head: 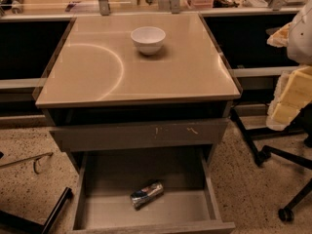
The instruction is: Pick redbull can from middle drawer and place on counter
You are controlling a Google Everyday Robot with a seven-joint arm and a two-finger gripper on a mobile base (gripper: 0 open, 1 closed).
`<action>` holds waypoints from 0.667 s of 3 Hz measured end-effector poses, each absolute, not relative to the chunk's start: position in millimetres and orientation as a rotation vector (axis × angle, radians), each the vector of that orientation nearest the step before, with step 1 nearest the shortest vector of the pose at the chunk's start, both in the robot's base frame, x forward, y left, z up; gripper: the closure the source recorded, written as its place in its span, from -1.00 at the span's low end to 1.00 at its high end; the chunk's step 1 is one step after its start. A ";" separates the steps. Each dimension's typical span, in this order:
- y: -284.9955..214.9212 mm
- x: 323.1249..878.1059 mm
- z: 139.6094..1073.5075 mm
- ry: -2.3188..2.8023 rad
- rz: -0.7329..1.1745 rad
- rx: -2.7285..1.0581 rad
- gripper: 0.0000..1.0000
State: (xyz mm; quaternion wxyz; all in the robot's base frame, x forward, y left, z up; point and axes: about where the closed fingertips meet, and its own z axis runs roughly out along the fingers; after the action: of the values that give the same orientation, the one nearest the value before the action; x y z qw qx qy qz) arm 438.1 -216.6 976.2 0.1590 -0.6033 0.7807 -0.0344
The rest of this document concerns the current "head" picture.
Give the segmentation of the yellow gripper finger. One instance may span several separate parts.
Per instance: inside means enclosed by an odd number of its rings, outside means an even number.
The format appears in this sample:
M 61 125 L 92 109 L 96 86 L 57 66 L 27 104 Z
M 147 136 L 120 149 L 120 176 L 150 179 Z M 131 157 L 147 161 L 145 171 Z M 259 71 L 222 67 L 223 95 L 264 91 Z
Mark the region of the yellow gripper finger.
M 268 107 L 266 126 L 273 131 L 282 131 L 311 101 L 312 66 L 301 65 L 292 72 L 283 72 Z
M 274 27 L 266 30 L 269 35 L 267 44 L 273 47 L 282 48 L 288 46 L 290 25 L 287 23 L 282 27 Z

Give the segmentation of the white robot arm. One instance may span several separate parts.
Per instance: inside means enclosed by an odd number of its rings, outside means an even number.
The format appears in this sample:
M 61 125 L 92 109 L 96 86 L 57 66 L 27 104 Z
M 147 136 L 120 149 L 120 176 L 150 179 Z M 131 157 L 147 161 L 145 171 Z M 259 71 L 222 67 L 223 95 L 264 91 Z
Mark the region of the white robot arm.
M 282 131 L 312 101 L 312 10 L 306 5 L 293 18 L 271 34 L 267 44 L 287 48 L 287 56 L 299 69 L 283 72 L 267 111 L 266 126 Z

